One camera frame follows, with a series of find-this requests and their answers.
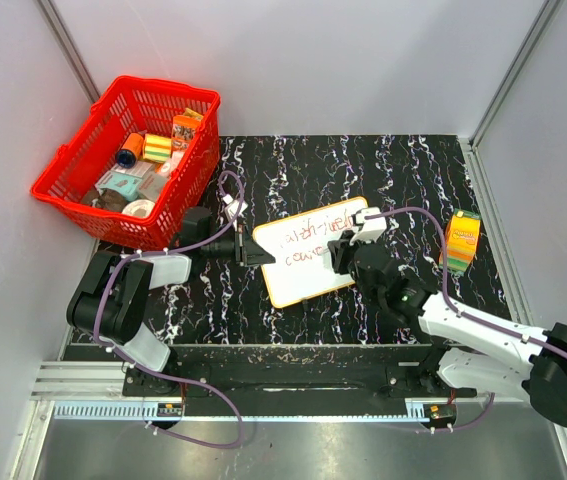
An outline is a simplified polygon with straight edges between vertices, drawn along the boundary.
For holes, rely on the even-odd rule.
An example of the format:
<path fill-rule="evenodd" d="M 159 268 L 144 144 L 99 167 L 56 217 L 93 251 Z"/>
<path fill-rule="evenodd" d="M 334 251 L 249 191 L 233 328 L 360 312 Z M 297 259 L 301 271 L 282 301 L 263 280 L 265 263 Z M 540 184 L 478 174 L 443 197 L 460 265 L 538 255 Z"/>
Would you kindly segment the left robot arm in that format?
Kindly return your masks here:
<path fill-rule="evenodd" d="M 210 210 L 192 207 L 177 233 L 179 244 L 186 248 L 183 253 L 94 254 L 67 307 L 70 326 L 146 368 L 145 384 L 158 395 L 174 392 L 180 373 L 170 365 L 170 348 L 143 322 L 149 292 L 193 280 L 209 259 L 231 260 L 243 267 L 275 262 L 241 221 L 232 221 L 228 229 L 214 227 Z"/>

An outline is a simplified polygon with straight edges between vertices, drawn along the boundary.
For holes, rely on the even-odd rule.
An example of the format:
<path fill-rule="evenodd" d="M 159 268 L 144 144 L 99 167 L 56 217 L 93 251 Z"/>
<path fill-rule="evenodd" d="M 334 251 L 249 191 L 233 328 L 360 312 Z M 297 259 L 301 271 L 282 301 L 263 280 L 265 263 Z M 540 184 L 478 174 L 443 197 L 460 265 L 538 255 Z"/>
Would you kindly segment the yellow framed whiteboard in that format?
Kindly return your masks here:
<path fill-rule="evenodd" d="M 367 206 L 365 198 L 354 197 L 254 229 L 255 242 L 276 258 L 262 267 L 273 307 L 285 308 L 354 283 L 349 275 L 333 272 L 330 254 L 315 251 L 328 249 L 329 241 L 352 228 L 352 215 Z"/>

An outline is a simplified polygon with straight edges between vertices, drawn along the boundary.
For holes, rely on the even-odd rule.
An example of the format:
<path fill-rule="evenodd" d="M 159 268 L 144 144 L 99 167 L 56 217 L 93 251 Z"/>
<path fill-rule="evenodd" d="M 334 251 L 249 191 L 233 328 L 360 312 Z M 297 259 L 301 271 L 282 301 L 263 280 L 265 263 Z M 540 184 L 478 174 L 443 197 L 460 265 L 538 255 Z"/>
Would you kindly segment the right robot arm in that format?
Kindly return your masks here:
<path fill-rule="evenodd" d="M 347 231 L 329 242 L 332 269 L 348 274 L 363 298 L 422 343 L 451 341 L 422 366 L 419 387 L 431 396 L 473 389 L 524 400 L 542 417 L 567 428 L 567 325 L 522 325 L 447 298 L 400 272 L 384 247 Z"/>

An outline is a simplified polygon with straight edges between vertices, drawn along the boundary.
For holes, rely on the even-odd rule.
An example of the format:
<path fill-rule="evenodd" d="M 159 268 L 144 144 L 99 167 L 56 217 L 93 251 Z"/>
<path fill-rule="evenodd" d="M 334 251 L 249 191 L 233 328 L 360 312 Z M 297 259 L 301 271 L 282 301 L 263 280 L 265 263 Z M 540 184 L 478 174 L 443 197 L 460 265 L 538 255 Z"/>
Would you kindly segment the orange sponge pack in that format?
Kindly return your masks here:
<path fill-rule="evenodd" d="M 476 257 L 480 238 L 479 214 L 455 209 L 445 230 L 445 246 L 439 255 L 439 265 L 447 260 L 448 269 L 465 273 Z"/>

